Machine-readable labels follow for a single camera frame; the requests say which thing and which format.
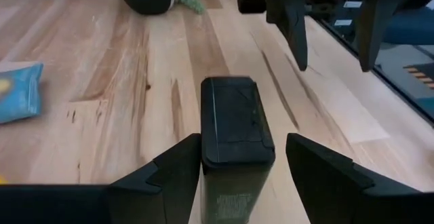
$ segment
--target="blue snack bag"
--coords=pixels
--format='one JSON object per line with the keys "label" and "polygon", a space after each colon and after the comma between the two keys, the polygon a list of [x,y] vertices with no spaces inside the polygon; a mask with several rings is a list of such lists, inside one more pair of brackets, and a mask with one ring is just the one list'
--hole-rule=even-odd
{"label": "blue snack bag", "polygon": [[0,72],[0,124],[39,115],[38,85],[43,64]]}

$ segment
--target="black box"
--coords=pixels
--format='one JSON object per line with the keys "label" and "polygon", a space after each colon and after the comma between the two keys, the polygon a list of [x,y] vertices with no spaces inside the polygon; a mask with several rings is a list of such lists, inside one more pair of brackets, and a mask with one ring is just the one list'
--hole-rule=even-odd
{"label": "black box", "polygon": [[245,224],[275,160],[258,88],[248,77],[201,85],[202,222]]}

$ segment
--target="wooden tabletop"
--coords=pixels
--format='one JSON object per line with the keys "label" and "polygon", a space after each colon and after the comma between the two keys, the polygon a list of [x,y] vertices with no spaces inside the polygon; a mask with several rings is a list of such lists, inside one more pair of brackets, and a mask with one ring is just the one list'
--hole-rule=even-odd
{"label": "wooden tabletop", "polygon": [[[0,0],[0,67],[39,60],[42,115],[0,125],[10,183],[110,183],[200,132],[199,86],[213,75],[258,83],[277,159],[250,223],[308,223],[285,158],[298,132],[357,163],[434,190],[434,132],[316,22],[300,72],[263,15],[202,0],[144,17],[122,0]],[[200,223],[199,198],[191,223]]]}

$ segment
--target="green plant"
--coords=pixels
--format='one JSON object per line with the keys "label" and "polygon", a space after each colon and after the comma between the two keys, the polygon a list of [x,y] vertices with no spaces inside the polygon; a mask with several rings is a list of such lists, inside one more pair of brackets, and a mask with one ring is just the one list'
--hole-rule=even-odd
{"label": "green plant", "polygon": [[199,0],[175,0],[175,2],[184,4],[198,14],[202,14],[205,11],[205,7]]}

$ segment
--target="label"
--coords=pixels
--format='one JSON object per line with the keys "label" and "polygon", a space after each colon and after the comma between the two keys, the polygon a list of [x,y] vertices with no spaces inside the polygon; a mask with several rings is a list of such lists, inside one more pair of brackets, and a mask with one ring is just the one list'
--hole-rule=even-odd
{"label": "label", "polygon": [[353,22],[353,20],[336,20],[334,26],[348,26]]}
{"label": "label", "polygon": [[246,216],[251,201],[252,195],[250,193],[218,196],[217,219],[239,219]]}
{"label": "label", "polygon": [[346,1],[344,7],[346,8],[359,8],[361,6],[361,1]]}

